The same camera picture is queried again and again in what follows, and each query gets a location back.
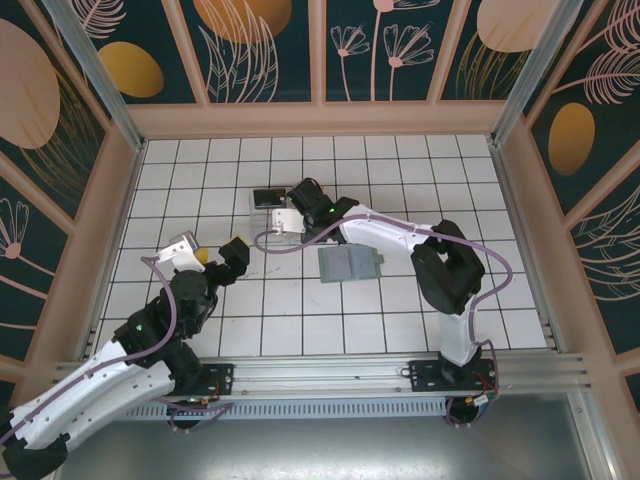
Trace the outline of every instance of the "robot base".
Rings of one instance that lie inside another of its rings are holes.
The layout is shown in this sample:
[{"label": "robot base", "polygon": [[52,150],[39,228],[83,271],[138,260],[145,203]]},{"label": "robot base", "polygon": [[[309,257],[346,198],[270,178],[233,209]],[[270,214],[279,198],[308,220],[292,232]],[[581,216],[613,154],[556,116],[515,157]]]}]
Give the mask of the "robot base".
[{"label": "robot base", "polygon": [[480,392],[482,377],[492,381],[495,375],[492,359],[481,359],[479,348],[471,361],[459,367],[438,354],[437,360],[409,362],[411,389],[414,392]]}]

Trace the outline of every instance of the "white tile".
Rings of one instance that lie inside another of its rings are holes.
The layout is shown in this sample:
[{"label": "white tile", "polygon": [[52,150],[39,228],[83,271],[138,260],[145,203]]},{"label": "white tile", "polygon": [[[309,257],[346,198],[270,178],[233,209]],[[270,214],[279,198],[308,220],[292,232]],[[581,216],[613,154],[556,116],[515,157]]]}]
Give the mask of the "white tile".
[{"label": "white tile", "polygon": [[236,188],[234,215],[249,215],[253,202],[253,188]]},{"label": "white tile", "polygon": [[302,311],[305,315],[342,313],[340,283],[322,283],[319,279],[305,279]]},{"label": "white tile", "polygon": [[336,158],[367,158],[364,137],[334,137]]},{"label": "white tile", "polygon": [[497,182],[498,176],[491,158],[467,157],[462,159],[470,182]]},{"label": "white tile", "polygon": [[[506,274],[494,275],[496,285],[500,285],[507,278]],[[513,280],[504,290],[498,292],[500,308],[535,308],[531,287],[525,273],[516,273]]]},{"label": "white tile", "polygon": [[383,277],[415,275],[411,255],[407,251],[406,255],[383,254],[384,263],[380,266]]},{"label": "white tile", "polygon": [[166,217],[195,217],[200,210],[202,189],[170,190]]},{"label": "white tile", "polygon": [[172,173],[173,165],[143,165],[138,190],[168,189]]},{"label": "white tile", "polygon": [[145,306],[148,289],[149,282],[114,283],[105,318],[129,318]]},{"label": "white tile", "polygon": [[198,217],[176,217],[165,218],[162,223],[162,233],[160,234],[160,248],[169,245],[169,241],[181,233],[191,231],[195,233]]},{"label": "white tile", "polygon": [[116,282],[148,282],[151,270],[142,263],[140,257],[149,257],[156,253],[153,248],[126,249],[120,251],[116,267]]},{"label": "white tile", "polygon": [[302,252],[267,255],[265,278],[302,278]]},{"label": "white tile", "polygon": [[224,316],[262,315],[263,280],[241,280],[226,288]]},{"label": "white tile", "polygon": [[160,238],[161,218],[132,218],[127,224],[125,248],[156,248]]},{"label": "white tile", "polygon": [[431,160],[428,158],[401,158],[400,170],[402,182],[407,183],[433,183],[433,171]]},{"label": "white tile", "polygon": [[335,185],[336,171],[333,160],[313,160],[302,162],[304,178],[313,178],[320,185]]},{"label": "white tile", "polygon": [[[482,277],[481,283],[482,286],[480,287],[477,297],[480,297],[494,289],[495,282],[490,273],[485,273],[484,277]],[[498,297],[495,294],[485,298],[478,304],[478,310],[498,310],[498,308],[500,308],[498,305]]]},{"label": "white tile", "polygon": [[484,240],[513,240],[515,237],[511,220],[505,211],[476,212]]},{"label": "white tile", "polygon": [[178,151],[178,140],[151,140],[144,163],[174,163]]},{"label": "white tile", "polygon": [[397,158],[396,139],[392,135],[365,137],[367,158]]},{"label": "white tile", "polygon": [[395,184],[402,183],[400,179],[400,164],[393,160],[369,160],[369,183]]},{"label": "white tile", "polygon": [[178,163],[206,162],[208,152],[209,152],[208,139],[180,140],[176,162]]},{"label": "white tile", "polygon": [[333,160],[333,137],[304,137],[302,146],[305,160]]},{"label": "white tile", "polygon": [[497,183],[471,183],[471,196],[476,210],[504,210],[502,190]]},{"label": "white tile", "polygon": [[305,355],[344,353],[342,315],[305,316],[303,321]]},{"label": "white tile", "polygon": [[484,135],[458,135],[458,145],[463,157],[489,157],[487,138]]},{"label": "white tile", "polygon": [[320,278],[319,248],[311,246],[302,251],[304,278]]},{"label": "white tile", "polygon": [[438,193],[433,183],[405,185],[404,196],[408,211],[439,211]]},{"label": "white tile", "polygon": [[113,338],[113,334],[115,333],[115,331],[118,328],[120,328],[122,325],[124,325],[125,322],[126,320],[122,320],[122,319],[104,320],[102,322],[102,325],[100,325],[100,328],[98,329],[100,334],[97,336],[98,343],[95,346],[95,351],[100,350],[102,347],[104,347],[107,344],[107,342],[110,342],[111,339]]},{"label": "white tile", "polygon": [[338,185],[338,198],[347,197],[359,201],[360,203],[370,206],[371,199],[369,197],[369,187],[360,185],[349,185],[347,187]]},{"label": "white tile", "polygon": [[303,179],[302,161],[271,162],[271,178],[269,185],[272,187],[291,188]]},{"label": "white tile", "polygon": [[442,210],[473,210],[473,202],[466,183],[436,184]]},{"label": "white tile", "polygon": [[255,247],[249,249],[249,266],[242,279],[259,279],[264,277],[264,253]]},{"label": "white tile", "polygon": [[378,212],[405,212],[402,185],[372,185],[371,199],[373,210]]},{"label": "white tile", "polygon": [[427,331],[427,346],[430,352],[437,352],[440,350],[441,335],[440,335],[440,319],[437,312],[427,312],[422,314],[424,316],[424,327]]},{"label": "white tile", "polygon": [[502,315],[499,310],[480,311],[476,313],[474,326],[476,331],[476,340],[482,342],[490,339],[496,350],[508,349],[509,342],[507,334],[504,330]]},{"label": "white tile", "polygon": [[435,157],[459,157],[455,135],[427,135],[429,155]]},{"label": "white tile", "polygon": [[208,163],[204,177],[205,188],[235,187],[238,163]]},{"label": "white tile", "polygon": [[382,315],[344,316],[345,353],[384,353]]},{"label": "white tile", "polygon": [[260,355],[260,317],[224,318],[221,357],[257,357]]},{"label": "white tile", "polygon": [[205,188],[202,191],[200,215],[231,215],[233,197],[233,188]]},{"label": "white tile", "polygon": [[381,312],[378,280],[342,282],[342,304],[344,313]]},{"label": "white tile", "polygon": [[221,138],[211,140],[209,162],[237,162],[240,156],[239,138]]},{"label": "white tile", "polygon": [[547,348],[535,310],[504,310],[502,316],[511,348]]},{"label": "white tile", "polygon": [[336,160],[336,183],[338,185],[367,185],[366,160]]},{"label": "white tile", "polygon": [[302,160],[302,137],[274,138],[271,160]]},{"label": "white tile", "polygon": [[265,280],[265,315],[300,315],[302,280]]},{"label": "white tile", "polygon": [[[502,242],[485,242],[484,246],[501,255],[511,266],[514,272],[524,272],[524,263],[518,244],[515,240]],[[504,273],[505,269],[500,262],[493,257],[489,257],[489,266],[493,273]]]},{"label": "white tile", "polygon": [[302,317],[265,317],[262,355],[301,355]]},{"label": "white tile", "polygon": [[[442,221],[442,214],[440,212],[409,212],[409,221],[417,223],[418,225],[436,226]],[[478,229],[478,222],[476,222],[476,230],[478,230],[478,238],[480,237],[480,230]]]},{"label": "white tile", "polygon": [[257,232],[254,232],[249,216],[235,216],[231,224],[231,238],[240,237],[247,245],[253,245],[253,239]]},{"label": "white tile", "polygon": [[436,183],[466,183],[464,167],[460,158],[432,158]]},{"label": "white tile", "polygon": [[202,188],[206,166],[206,163],[176,165],[171,179],[171,188]]},{"label": "white tile", "polygon": [[231,238],[231,217],[200,217],[196,238],[203,247],[221,247]]},{"label": "white tile", "polygon": [[167,205],[168,190],[138,190],[130,217],[162,217]]},{"label": "white tile", "polygon": [[240,161],[270,160],[270,138],[243,138],[240,144]]},{"label": "white tile", "polygon": [[420,294],[416,277],[382,277],[382,310],[387,312],[419,312]]},{"label": "white tile", "polygon": [[425,158],[429,156],[424,135],[396,135],[396,146],[400,158]]},{"label": "white tile", "polygon": [[202,326],[202,331],[187,340],[187,344],[199,358],[217,357],[221,327],[221,318],[209,318]]},{"label": "white tile", "polygon": [[238,167],[239,187],[268,187],[269,162],[241,163]]},{"label": "white tile", "polygon": [[427,350],[422,313],[385,313],[384,326],[389,353]]},{"label": "white tile", "polygon": [[442,212],[442,218],[458,225],[467,240],[482,240],[476,212]]}]

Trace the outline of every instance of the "gray floor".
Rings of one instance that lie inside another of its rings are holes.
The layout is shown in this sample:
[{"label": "gray floor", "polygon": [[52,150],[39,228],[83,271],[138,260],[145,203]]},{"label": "gray floor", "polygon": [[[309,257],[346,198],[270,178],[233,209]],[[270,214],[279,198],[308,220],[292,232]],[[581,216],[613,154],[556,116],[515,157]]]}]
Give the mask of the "gray floor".
[{"label": "gray floor", "polygon": [[438,417],[226,421],[193,435],[163,423],[108,426],[57,480],[590,478],[562,397],[501,398],[472,429]]}]

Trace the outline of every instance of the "black mounting bracket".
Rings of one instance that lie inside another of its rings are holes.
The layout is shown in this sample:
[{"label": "black mounting bracket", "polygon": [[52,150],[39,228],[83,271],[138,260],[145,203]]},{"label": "black mounting bracket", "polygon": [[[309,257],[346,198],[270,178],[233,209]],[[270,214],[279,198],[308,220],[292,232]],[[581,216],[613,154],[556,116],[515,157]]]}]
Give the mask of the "black mounting bracket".
[{"label": "black mounting bracket", "polygon": [[481,392],[482,377],[493,382],[495,374],[493,360],[490,358],[478,358],[472,370],[453,381],[450,376],[443,375],[442,358],[413,360],[409,362],[408,370],[406,377],[411,381],[413,392]]},{"label": "black mounting bracket", "polygon": [[215,394],[218,389],[218,395],[231,395],[233,389],[233,372],[232,363],[204,363],[198,380],[190,387],[177,388],[170,395],[174,396],[209,396]]}]

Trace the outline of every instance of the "white tiled floor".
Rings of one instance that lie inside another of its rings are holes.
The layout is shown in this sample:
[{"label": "white tiled floor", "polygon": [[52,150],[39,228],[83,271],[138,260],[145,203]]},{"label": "white tiled floor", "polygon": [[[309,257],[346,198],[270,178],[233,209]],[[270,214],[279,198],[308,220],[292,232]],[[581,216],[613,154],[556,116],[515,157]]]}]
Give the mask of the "white tiled floor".
[{"label": "white tiled floor", "polygon": [[[466,237],[507,258],[514,283],[481,304],[478,338],[497,348],[545,348],[543,330],[485,138],[480,135],[289,137],[152,141],[129,215],[94,347],[157,295],[160,284],[141,255],[187,229],[213,249],[240,234],[251,242],[254,187],[291,187],[312,176],[330,196],[348,196],[412,222],[456,222]],[[268,255],[220,300],[203,332],[189,341],[203,357],[435,351],[437,313],[417,286],[408,258],[387,257],[383,278],[319,281],[318,248]],[[504,270],[481,256],[483,291]],[[162,267],[170,274],[171,268]]]}]

